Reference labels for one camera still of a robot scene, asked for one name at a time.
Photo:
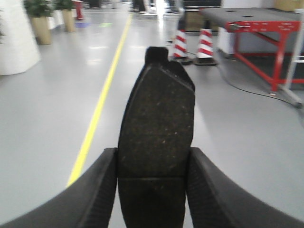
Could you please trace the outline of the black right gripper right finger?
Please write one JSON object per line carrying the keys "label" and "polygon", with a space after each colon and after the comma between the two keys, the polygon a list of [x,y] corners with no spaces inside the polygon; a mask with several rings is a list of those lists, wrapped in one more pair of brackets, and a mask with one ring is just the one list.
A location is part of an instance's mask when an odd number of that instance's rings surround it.
{"label": "black right gripper right finger", "polygon": [[302,228],[225,175],[199,148],[188,162],[187,198],[195,228]]}

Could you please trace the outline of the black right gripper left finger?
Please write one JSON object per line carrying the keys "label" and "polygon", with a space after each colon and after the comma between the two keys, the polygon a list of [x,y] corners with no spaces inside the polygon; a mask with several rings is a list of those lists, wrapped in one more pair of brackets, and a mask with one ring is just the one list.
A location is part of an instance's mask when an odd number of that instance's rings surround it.
{"label": "black right gripper left finger", "polygon": [[116,148],[107,148],[63,192],[3,228],[106,228],[116,192]]}

